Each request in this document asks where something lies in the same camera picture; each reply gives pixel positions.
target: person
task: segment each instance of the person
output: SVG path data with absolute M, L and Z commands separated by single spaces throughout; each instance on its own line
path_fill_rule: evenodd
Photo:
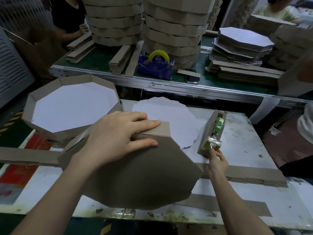
M 84 23 L 86 10 L 81 0 L 50 2 L 54 29 L 63 47 L 88 32 Z
M 267 0 L 268 4 L 256 11 L 256 15 L 267 16 L 296 23 L 296 16 L 287 8 L 293 0 Z
M 88 178 L 104 164 L 119 160 L 132 151 L 157 146 L 158 142 L 151 138 L 131 141 L 131 135 L 160 123 L 160 120 L 148 120 L 146 113 L 130 111 L 116 111 L 98 120 L 92 126 L 86 145 L 72 157 L 66 170 L 11 235 L 63 234 Z M 222 152 L 212 150 L 211 154 L 207 169 L 227 233 L 273 234 L 227 181 L 224 174 L 228 162 Z

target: worktable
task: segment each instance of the worktable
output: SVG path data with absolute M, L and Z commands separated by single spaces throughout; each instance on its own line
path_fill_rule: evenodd
M 212 37 L 203 36 L 202 48 L 212 47 Z M 204 67 L 209 66 L 209 55 L 199 54 L 197 63 L 193 69 L 201 74 L 199 85 L 188 84 L 184 76 L 178 75 L 174 71 L 172 81 L 161 80 L 135 71 L 134 77 L 112 74 L 108 63 L 119 50 L 119 47 L 105 47 L 97 45 L 86 57 L 79 63 L 70 63 L 63 56 L 49 69 L 50 73 L 56 77 L 65 77 L 73 75 L 92 74 L 111 82 L 118 86 L 140 88 L 147 91 L 167 92 L 183 96 L 198 97 L 204 99 L 222 99 L 228 101 L 246 102 L 260 104 L 265 96 L 280 98 L 278 106 L 293 107 L 296 104 L 305 104 L 313 102 L 313 96 L 305 94 L 300 97 L 277 96 L 276 88 L 268 88 L 263 85 L 252 83 L 236 82 L 232 80 L 220 79 L 217 74 L 209 73 Z
M 122 102 L 124 110 L 132 110 L 133 105 L 137 103 L 129 100 L 122 100 Z M 188 109 L 197 119 L 199 134 L 193 146 L 184 149 L 184 152 L 194 162 L 207 162 L 207 159 L 198 155 L 196 151 L 204 125 L 213 113 L 213 110 L 192 107 Z M 228 112 L 221 140 L 223 142 L 223 154 L 230 165 L 276 169 L 272 158 L 245 114 Z M 0 169 L 0 175 L 4 170 L 5 166 Z M 62 170 L 60 168 L 39 166 L 16 202 L 13 205 L 0 205 L 0 213 L 27 214 L 61 173 Z M 289 188 L 230 183 L 244 200 L 261 201 L 267 204 L 273 217 L 261 217 L 261 219 L 268 226 L 313 230 L 313 218 L 293 186 L 293 183 L 296 182 L 289 181 Z M 207 179 L 198 180 L 192 193 L 215 195 L 211 181 Z M 74 216 L 223 224 L 221 213 L 216 211 L 205 211 L 176 204 L 167 205 L 153 211 L 109 208 L 85 196 L 81 197 Z

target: white table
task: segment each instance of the white table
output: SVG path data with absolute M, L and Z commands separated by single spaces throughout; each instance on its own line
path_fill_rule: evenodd
M 131 110 L 135 103 L 136 101 L 123 100 L 124 110 Z M 196 116 L 200 130 L 198 140 L 192 147 L 184 151 L 194 162 L 204 163 L 207 162 L 207 159 L 198 155 L 196 151 L 203 127 L 213 110 L 200 108 L 189 108 L 189 110 Z M 228 113 L 221 140 L 223 142 L 222 151 L 230 165 L 276 169 L 272 158 L 245 114 Z M 0 205 L 0 212 L 28 213 L 61 173 L 60 168 L 39 166 L 16 202 L 13 205 Z M 261 219 L 268 226 L 313 230 L 313 218 L 294 188 L 293 184 L 296 182 L 288 182 L 289 188 L 230 183 L 241 198 L 262 201 L 267 204 L 273 217 L 261 217 Z M 192 193 L 215 195 L 211 181 L 206 179 L 200 179 Z M 205 211 L 176 204 L 153 211 L 109 208 L 85 196 L 81 197 L 73 216 L 223 224 L 221 213 L 216 211 Z

